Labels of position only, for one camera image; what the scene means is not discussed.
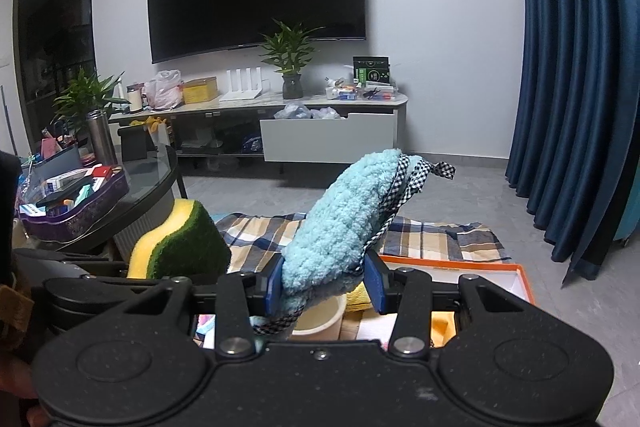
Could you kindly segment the person left hand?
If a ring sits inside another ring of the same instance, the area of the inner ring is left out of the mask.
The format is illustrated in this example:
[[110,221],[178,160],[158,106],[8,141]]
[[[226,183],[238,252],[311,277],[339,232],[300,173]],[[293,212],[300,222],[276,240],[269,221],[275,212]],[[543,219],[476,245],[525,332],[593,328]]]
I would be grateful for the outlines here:
[[[36,399],[32,384],[30,366],[22,360],[1,355],[1,391],[20,399]],[[30,427],[46,427],[50,425],[50,417],[40,405],[32,407],[26,414]]]

